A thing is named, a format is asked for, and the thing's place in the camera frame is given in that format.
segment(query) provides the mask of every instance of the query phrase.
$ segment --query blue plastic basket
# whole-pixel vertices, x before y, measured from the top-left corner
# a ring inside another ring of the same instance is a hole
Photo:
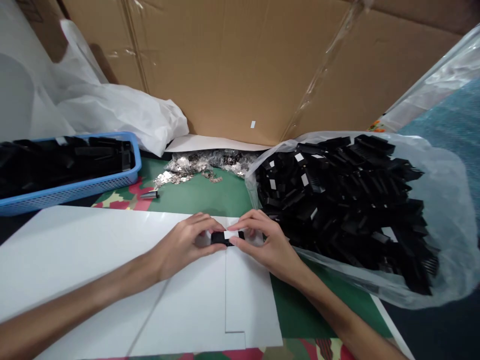
[[[137,182],[138,172],[142,167],[142,160],[140,159],[140,150],[135,134],[132,132],[105,132],[91,135],[78,135],[77,137],[82,139],[90,137],[105,137],[131,142],[131,148],[133,149],[133,154],[135,156],[135,167],[131,170],[113,175],[2,199],[0,200],[0,216],[9,217],[24,214],[80,198],[86,198],[109,190],[118,189]]]

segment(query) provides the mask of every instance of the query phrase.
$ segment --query plastic wrap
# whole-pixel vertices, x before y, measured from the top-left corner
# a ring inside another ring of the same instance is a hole
[[[480,26],[466,34],[402,96],[379,122],[396,132],[447,96],[480,77]]]
[[[295,140],[287,140],[264,152],[251,165],[245,177],[251,203],[258,209],[256,169],[271,154],[291,152],[298,143],[318,143],[327,139],[350,136],[360,131],[311,132]],[[475,211],[467,182],[466,169],[460,158],[445,149],[432,147],[418,136],[377,134],[396,146],[394,157],[408,159],[425,175],[416,180],[409,196],[423,200],[423,217],[430,237],[428,245],[439,249],[439,272],[432,279],[432,296],[411,292],[400,275],[353,267],[295,248],[303,257],[326,266],[347,282],[396,306],[422,309],[441,306],[469,295],[480,282],[480,251],[477,244]]]
[[[315,74],[313,75],[313,78],[311,79],[310,84],[305,91],[305,94],[303,94],[300,104],[291,116],[288,126],[285,128],[285,131],[281,137],[282,139],[288,139],[289,133],[298,126],[304,109],[312,102],[316,89],[320,87],[328,73],[328,69],[335,61],[335,58],[342,47],[344,38],[350,32],[360,14],[363,11],[369,11],[373,3],[374,0],[353,0],[351,2],[350,8],[343,18],[338,32],[333,38],[331,44],[328,46],[325,56],[323,57],[322,62],[318,65],[318,68],[316,69]]]
[[[141,148],[161,156],[188,134],[187,119],[171,100],[110,84],[75,24],[62,20],[65,56],[52,63],[12,1],[0,3],[0,141],[128,131]]]

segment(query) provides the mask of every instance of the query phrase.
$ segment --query finger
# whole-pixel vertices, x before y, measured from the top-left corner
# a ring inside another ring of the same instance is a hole
[[[257,220],[263,220],[264,217],[262,216],[262,214],[259,213],[258,210],[255,210],[255,209],[252,209],[250,210],[249,212],[243,214],[239,219],[238,221],[243,221],[243,220],[246,220],[246,219],[257,219]]]
[[[220,224],[221,228],[219,227],[217,230],[214,230],[214,229],[208,229],[208,232],[210,234],[213,234],[214,232],[223,232],[223,231],[226,231],[227,229],[222,225]]]
[[[207,220],[207,219],[211,219],[211,216],[209,214],[201,214],[201,215],[197,215],[197,216],[194,216],[192,218],[188,218],[190,221],[188,222],[189,224],[196,224],[196,223],[199,223],[199,222],[202,222],[204,220]]]
[[[228,239],[233,245],[235,245],[237,248],[239,248],[242,252],[245,254],[250,255],[252,258],[256,259],[261,251],[260,247],[253,246],[246,242],[245,240],[232,236],[230,239]]]
[[[223,232],[225,228],[215,219],[209,217],[202,221],[196,222],[192,225],[193,232],[198,235],[205,230],[213,230],[216,232]]]
[[[261,209],[258,209],[258,212],[259,212],[261,215],[263,215],[264,218],[266,218],[266,219],[268,219],[268,220],[272,220],[272,219],[270,218],[270,216],[268,216],[266,213],[264,213]]]
[[[198,248],[195,255],[196,258],[199,259],[222,250],[227,250],[227,246],[225,244],[212,244],[210,246]]]
[[[267,226],[268,226],[268,222],[266,221],[260,221],[260,220],[248,218],[246,220],[237,222],[235,225],[229,226],[228,230],[234,231],[234,230],[250,228],[254,230],[260,230],[262,233],[268,236],[268,234],[266,233]]]

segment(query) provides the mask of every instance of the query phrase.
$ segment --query white plastic bag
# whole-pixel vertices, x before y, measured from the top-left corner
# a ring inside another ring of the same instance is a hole
[[[353,139],[360,134],[372,135],[360,131],[311,132],[267,150],[252,164],[245,177],[253,207],[258,209],[260,206],[255,170],[271,154],[291,152],[298,143],[318,143],[344,136]],[[423,217],[431,235],[428,244],[440,250],[438,274],[432,279],[433,295],[410,291],[400,275],[354,267],[300,248],[295,250],[303,257],[326,266],[347,282],[402,308],[435,307],[466,297],[480,282],[480,251],[464,164],[454,153],[432,147],[418,136],[375,135],[396,146],[395,158],[408,159],[414,167],[425,172],[420,179],[409,183],[413,188],[409,197],[424,201]]]
[[[17,4],[0,2],[0,141],[130,131],[161,156],[188,134],[173,101],[109,84],[75,24],[62,20],[61,27],[69,45],[52,63]]]

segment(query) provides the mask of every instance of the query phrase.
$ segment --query hand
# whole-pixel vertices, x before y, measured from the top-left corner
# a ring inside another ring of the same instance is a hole
[[[201,257],[226,250],[224,244],[195,245],[196,237],[207,230],[211,233],[223,232],[225,228],[208,214],[199,212],[192,215],[176,224],[151,250],[119,268],[121,297],[139,293],[169,279]]]
[[[311,273],[290,245],[280,225],[271,220],[262,210],[250,210],[235,225],[229,226],[228,230],[245,228],[260,230],[264,233],[267,238],[263,246],[253,246],[239,237],[231,237],[229,241],[265,266],[277,278],[297,286],[299,279]]]

